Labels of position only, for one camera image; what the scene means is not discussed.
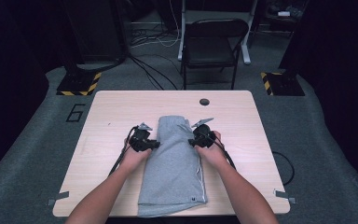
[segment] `fabric fold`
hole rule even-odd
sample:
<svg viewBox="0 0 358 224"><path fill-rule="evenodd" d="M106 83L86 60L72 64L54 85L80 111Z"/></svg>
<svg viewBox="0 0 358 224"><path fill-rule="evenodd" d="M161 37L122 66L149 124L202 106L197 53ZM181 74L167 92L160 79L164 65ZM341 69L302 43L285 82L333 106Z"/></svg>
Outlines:
<svg viewBox="0 0 358 224"><path fill-rule="evenodd" d="M194 138L189 122L182 116L158 120L160 147L149 156L138 217L160 217L207 203L200 155L188 143Z"/></svg>

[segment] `black chair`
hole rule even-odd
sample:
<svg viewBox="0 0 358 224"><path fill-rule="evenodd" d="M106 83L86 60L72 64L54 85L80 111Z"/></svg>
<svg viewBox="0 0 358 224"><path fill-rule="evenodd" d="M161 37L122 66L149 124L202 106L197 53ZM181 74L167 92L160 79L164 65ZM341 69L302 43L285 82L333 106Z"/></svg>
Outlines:
<svg viewBox="0 0 358 224"><path fill-rule="evenodd" d="M234 89L241 42L249 31L248 23L239 19L195 21L186 26L182 53L181 74L184 89L187 68L234 67L231 89Z"/></svg>

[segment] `gray carpet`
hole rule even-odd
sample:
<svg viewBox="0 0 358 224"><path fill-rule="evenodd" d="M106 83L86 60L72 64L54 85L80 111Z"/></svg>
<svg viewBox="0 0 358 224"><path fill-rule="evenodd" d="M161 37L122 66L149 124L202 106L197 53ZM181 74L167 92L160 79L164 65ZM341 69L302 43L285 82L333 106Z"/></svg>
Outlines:
<svg viewBox="0 0 358 224"><path fill-rule="evenodd" d="M264 89L260 73L280 72L277 67L287 44L288 39L282 36L257 35L250 49L252 64L240 63L235 86L236 90L254 95L272 150L283 153L296 168L295 178L285 188L298 204L292 204L291 211L278 218L281 223L358 223L358 175L326 129L312 87L298 77L304 97L268 96ZM182 79L174 67L179 68L177 52L178 43L170 48L150 44L131 49L133 56L157 68L180 89ZM64 218L52 215L53 207L46 206L46 201L59 193L94 94L55 95L63 76L62 68L47 73L50 86L45 101L0 162L0 223L64 222ZM165 90L173 90L162 76L153 76ZM229 84L189 89L227 90ZM128 59L103 72L96 91L101 90L155 87L145 72ZM85 104L77 108L84 113L79 122L65 122L74 104ZM279 156L276 162L282 181L286 181L290 167Z"/></svg>

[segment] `chair seat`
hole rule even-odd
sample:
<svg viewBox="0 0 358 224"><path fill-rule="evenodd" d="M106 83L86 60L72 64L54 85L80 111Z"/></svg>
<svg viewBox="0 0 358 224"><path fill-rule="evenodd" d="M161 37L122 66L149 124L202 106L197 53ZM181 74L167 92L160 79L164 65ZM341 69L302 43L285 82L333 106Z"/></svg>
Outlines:
<svg viewBox="0 0 358 224"><path fill-rule="evenodd" d="M235 66L235 57L226 38L189 38L186 60L189 68Z"/></svg>

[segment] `table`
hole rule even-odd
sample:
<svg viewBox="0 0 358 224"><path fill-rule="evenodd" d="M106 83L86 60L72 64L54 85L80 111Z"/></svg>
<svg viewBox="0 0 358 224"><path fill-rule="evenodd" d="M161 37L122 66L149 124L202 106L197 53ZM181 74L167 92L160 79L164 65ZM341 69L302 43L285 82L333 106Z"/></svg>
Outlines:
<svg viewBox="0 0 358 224"><path fill-rule="evenodd" d="M209 105L201 105L200 99ZM56 217L67 217L92 189L108 176L124 138L131 127L144 122L154 128L149 138L156 139L161 116L180 115L190 124L200 119L222 134L222 142L238 172L266 198L276 214L290 210L289 202L274 195L284 191L269 142L249 91L98 91L79 137L60 192L69 197L58 200ZM202 162L208 202L173 216L235 214L223 182L207 162ZM111 217L135 217L145 164L127 179L110 213Z"/></svg>
<svg viewBox="0 0 358 224"><path fill-rule="evenodd" d="M255 16L255 7L258 0L253 0L252 9L250 12L220 12L220 11L194 11L186 10L186 0L182 0L182 37L179 47L178 60L182 60L183 41L185 39L186 24L190 24L194 21L200 21L205 19L226 19L226 18L238 18L246 21L249 25L249 32L252 27L253 19ZM251 63L249 56L249 50L246 45L249 37L249 32L242 41L241 50L242 58L245 64Z"/></svg>

